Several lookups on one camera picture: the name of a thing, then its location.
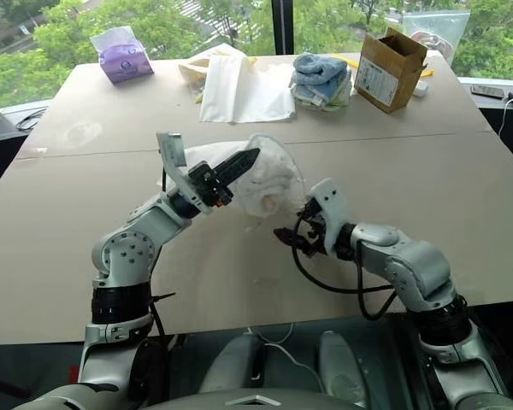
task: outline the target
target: window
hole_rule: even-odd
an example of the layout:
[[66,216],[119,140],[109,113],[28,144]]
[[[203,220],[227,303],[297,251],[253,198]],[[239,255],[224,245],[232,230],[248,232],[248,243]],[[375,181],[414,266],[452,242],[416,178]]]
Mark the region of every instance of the window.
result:
[[452,61],[460,77],[513,79],[513,0],[294,0],[295,53],[359,51],[366,33],[403,31],[409,12],[470,10]]
[[0,0],[0,107],[52,98],[76,64],[96,62],[89,37],[131,26],[151,60],[222,42],[275,54],[269,1]]

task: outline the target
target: cardboard box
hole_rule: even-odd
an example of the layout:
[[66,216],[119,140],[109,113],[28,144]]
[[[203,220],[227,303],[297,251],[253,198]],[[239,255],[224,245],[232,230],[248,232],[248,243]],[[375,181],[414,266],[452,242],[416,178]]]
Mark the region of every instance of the cardboard box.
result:
[[388,28],[383,38],[367,35],[361,50],[355,88],[387,113],[404,107],[416,87],[428,49]]

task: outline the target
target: beige tabletop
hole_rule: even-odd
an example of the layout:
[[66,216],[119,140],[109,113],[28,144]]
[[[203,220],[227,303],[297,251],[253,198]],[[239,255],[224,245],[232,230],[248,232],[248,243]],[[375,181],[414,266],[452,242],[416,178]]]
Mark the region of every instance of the beige tabletop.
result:
[[[155,61],[154,66],[162,64],[169,67],[168,61]],[[422,100],[413,97],[398,117],[383,114],[362,98],[353,99],[343,114],[335,114],[335,125],[326,114],[321,117],[305,110],[299,110],[291,123],[199,124],[195,108],[182,111],[190,116],[175,116],[170,107],[166,106],[164,114],[161,107],[150,104],[153,114],[135,110],[133,121],[121,114],[112,120],[114,108],[104,113],[102,106],[109,124],[116,123],[119,132],[124,125],[125,132],[117,140],[103,132],[70,148],[54,136],[61,135],[61,126],[68,129],[66,123],[83,120],[71,117],[82,108],[80,102],[73,103],[65,111],[65,124],[59,121],[62,114],[57,107],[68,100],[63,88],[43,118],[46,122],[27,141],[33,144],[33,137],[44,140],[42,129],[47,124],[47,138],[55,145],[49,145],[52,148],[42,157],[16,159],[0,181],[0,343],[83,339],[95,275],[91,247],[158,189],[161,162],[153,146],[153,128],[172,129],[165,126],[169,121],[185,134],[187,145],[208,141],[203,137],[215,141],[242,139],[255,131],[272,134],[286,143],[307,189],[332,177],[348,196],[346,212],[355,221],[398,226],[409,236],[441,248],[451,263],[458,290],[470,303],[513,301],[513,155],[487,130],[460,85],[449,80],[454,79],[450,69],[437,64],[434,80],[444,78],[448,87],[437,85]],[[78,75],[76,71],[66,90],[85,93],[84,87],[76,90],[69,84]],[[158,79],[160,70],[156,71]],[[96,81],[94,77],[101,74],[93,72],[87,78]],[[154,91],[144,81],[138,84],[152,98]],[[132,92],[134,106],[144,101],[138,87],[133,86]],[[184,92],[179,88],[168,99]],[[452,97],[452,101],[441,108],[437,104],[441,98],[435,94],[445,102]],[[81,101],[74,97],[72,101]],[[99,98],[112,101],[107,92],[95,96]],[[99,105],[91,104],[94,109]],[[425,120],[422,116],[428,111],[436,112]],[[366,113],[366,126],[361,116],[351,118],[356,112]],[[445,112],[457,114],[457,129],[456,121],[445,120]],[[448,132],[432,132],[440,129],[440,121],[433,122],[441,117]],[[139,124],[138,135],[145,137],[129,137],[132,123]],[[228,130],[230,138],[219,135],[219,128]],[[361,135],[353,138],[343,133],[346,129],[360,130]],[[289,249],[272,234],[273,228],[291,224],[292,216],[258,220],[226,207],[196,218],[189,230],[164,248],[154,273],[155,293],[177,292],[158,304],[166,331],[359,314],[356,297],[321,290],[296,271]],[[214,240],[217,235],[221,241]],[[355,286],[350,264],[326,257],[304,263],[330,282]],[[380,280],[367,275],[366,282],[371,285]],[[377,308],[385,297],[368,296],[369,308]],[[392,310],[402,310],[402,306],[396,302]]]

